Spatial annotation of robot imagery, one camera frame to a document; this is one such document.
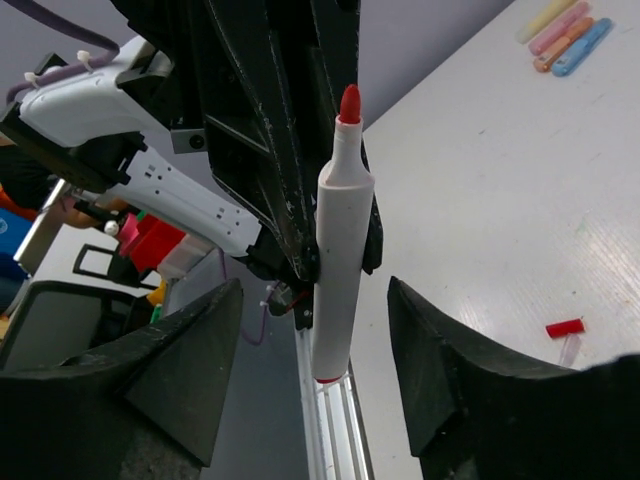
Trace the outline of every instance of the marker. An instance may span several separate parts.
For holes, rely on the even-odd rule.
[[[347,371],[375,180],[362,163],[360,92],[347,87],[336,119],[333,156],[318,176],[311,369],[317,382]]]
[[[571,25],[587,14],[591,6],[587,2],[580,2],[560,15],[549,27],[529,44],[529,50],[534,55],[540,55],[556,40],[564,36]]]
[[[582,61],[598,46],[604,37],[613,28],[610,18],[601,18],[585,33],[575,41],[566,52],[552,65],[551,71],[556,77],[564,77],[573,72]]]
[[[547,25],[564,12],[577,0],[552,0],[552,2],[542,10],[536,18],[527,23],[516,33],[516,40],[522,44],[527,43],[538,33],[540,33]]]
[[[567,49],[582,35],[584,35],[592,26],[594,20],[591,17],[585,17],[578,20],[565,35],[553,42],[542,55],[536,57],[533,61],[533,66],[541,73],[546,73],[551,70],[551,65],[555,62],[560,55],[567,51]]]

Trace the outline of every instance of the white marker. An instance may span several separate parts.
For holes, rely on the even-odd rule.
[[[320,278],[314,289],[311,368],[319,383],[347,371],[375,180],[362,163],[360,92],[340,104],[333,156],[318,177],[316,240]]]

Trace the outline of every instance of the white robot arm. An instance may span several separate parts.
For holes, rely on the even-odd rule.
[[[123,74],[141,62],[148,62],[147,75],[166,77],[171,73],[168,58],[162,52],[154,54],[151,45],[135,37],[107,66],[94,70],[87,65],[81,75],[29,91],[20,105],[20,120],[66,148],[97,137],[166,131],[118,84]],[[249,247],[258,241],[262,226],[255,216],[187,177],[155,149],[138,151],[122,171],[128,182],[116,183],[109,194],[214,243],[232,257],[247,256]]]

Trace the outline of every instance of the red object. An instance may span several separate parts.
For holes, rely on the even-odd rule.
[[[554,323],[545,327],[551,338],[562,338],[574,333],[584,332],[584,323],[579,318],[567,320],[566,322]]]
[[[316,378],[316,382],[321,383],[322,385],[327,385],[329,383],[337,382],[338,380],[340,380],[340,378],[342,378],[342,377],[332,378],[331,380],[318,380]]]
[[[338,120],[347,125],[357,125],[360,123],[360,90],[357,85],[349,85],[342,95],[340,102],[340,115]]]
[[[129,258],[139,272],[155,270],[186,235],[157,218],[146,215],[138,223],[138,237]]]
[[[120,254],[129,255],[133,247],[137,245],[140,232],[138,232],[138,219],[133,213],[127,213],[124,225],[116,235],[120,242]]]

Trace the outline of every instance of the red marker tip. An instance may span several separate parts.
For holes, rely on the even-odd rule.
[[[360,123],[360,108],[362,101],[360,100],[360,90],[357,85],[349,85],[340,102],[340,115],[338,120],[347,125],[357,125]]]
[[[336,377],[336,378],[327,378],[327,379],[320,379],[320,378],[316,378],[316,382],[322,384],[322,385],[327,385],[329,383],[334,383],[337,382],[338,380],[340,380],[342,377]]]

